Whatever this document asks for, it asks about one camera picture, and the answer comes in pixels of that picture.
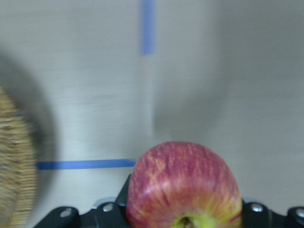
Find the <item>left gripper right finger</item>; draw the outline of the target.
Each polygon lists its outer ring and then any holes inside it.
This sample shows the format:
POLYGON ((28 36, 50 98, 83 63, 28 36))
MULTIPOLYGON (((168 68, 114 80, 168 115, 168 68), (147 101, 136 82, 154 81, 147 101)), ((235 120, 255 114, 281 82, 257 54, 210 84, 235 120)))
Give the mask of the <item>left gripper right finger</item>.
POLYGON ((302 228, 303 226, 303 206, 290 207, 285 214, 279 214, 258 200, 242 199, 244 228, 302 228))

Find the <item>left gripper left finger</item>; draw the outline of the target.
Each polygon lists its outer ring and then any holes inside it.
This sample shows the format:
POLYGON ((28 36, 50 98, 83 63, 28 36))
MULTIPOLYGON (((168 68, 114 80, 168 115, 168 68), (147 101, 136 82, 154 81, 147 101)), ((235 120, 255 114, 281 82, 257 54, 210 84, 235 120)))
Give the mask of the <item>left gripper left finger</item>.
POLYGON ((125 218, 130 177, 128 176, 116 198, 100 199, 85 214, 78 209, 62 206, 50 211, 36 228, 128 228, 125 218))

